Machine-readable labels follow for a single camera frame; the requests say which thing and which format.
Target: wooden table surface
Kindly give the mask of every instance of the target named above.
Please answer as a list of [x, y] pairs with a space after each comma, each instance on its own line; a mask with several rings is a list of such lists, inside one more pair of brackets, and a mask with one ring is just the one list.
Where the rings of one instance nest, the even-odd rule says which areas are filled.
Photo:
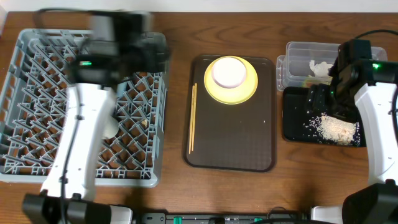
[[[267, 213], [272, 207], [308, 209], [339, 205], [367, 186], [366, 148], [287, 142], [281, 134], [282, 94], [277, 94], [277, 164], [268, 173], [199, 169], [182, 159], [192, 60], [200, 54], [265, 57], [276, 63], [290, 41], [342, 43], [373, 29], [396, 29], [398, 14], [354, 13], [154, 13], [154, 30], [172, 49], [170, 88], [160, 184], [153, 189], [97, 187], [96, 202], [123, 204], [138, 211]], [[19, 32], [33, 28], [31, 12], [10, 12], [0, 39], [0, 79], [6, 76]], [[86, 15], [50, 13], [48, 28], [87, 29]], [[398, 38], [375, 34], [398, 61]], [[21, 211], [26, 193], [38, 184], [0, 183], [0, 222], [28, 223]]]

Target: transparent plastic bin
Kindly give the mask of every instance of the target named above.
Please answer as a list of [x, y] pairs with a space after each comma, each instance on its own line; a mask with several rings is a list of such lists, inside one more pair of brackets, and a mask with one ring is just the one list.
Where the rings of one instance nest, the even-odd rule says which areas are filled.
[[[283, 91], [288, 86], [310, 87], [324, 83], [329, 85], [330, 78], [316, 78], [310, 69], [310, 61], [315, 64], [326, 62], [333, 64], [338, 56], [339, 44], [311, 42], [289, 42], [286, 56], [277, 59], [277, 89]], [[380, 47], [372, 47], [374, 60], [387, 60], [387, 52]]]

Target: yellow plate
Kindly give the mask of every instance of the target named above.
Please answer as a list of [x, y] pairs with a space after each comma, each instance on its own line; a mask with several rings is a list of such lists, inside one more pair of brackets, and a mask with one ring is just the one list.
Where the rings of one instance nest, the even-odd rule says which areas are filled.
[[[211, 69], [213, 65], [220, 60], [221, 58], [232, 57], [238, 59], [243, 63], [246, 68], [246, 79], [240, 86], [235, 88], [223, 88], [214, 81], [211, 76]], [[212, 62], [206, 69], [205, 72], [205, 87], [207, 92], [213, 97], [216, 101], [220, 103], [225, 103], [228, 105], [235, 105], [238, 103], [243, 103], [246, 100], [250, 99], [254, 92], [257, 89], [258, 77], [256, 70], [254, 67], [245, 59], [235, 56], [225, 56], [216, 59]]]

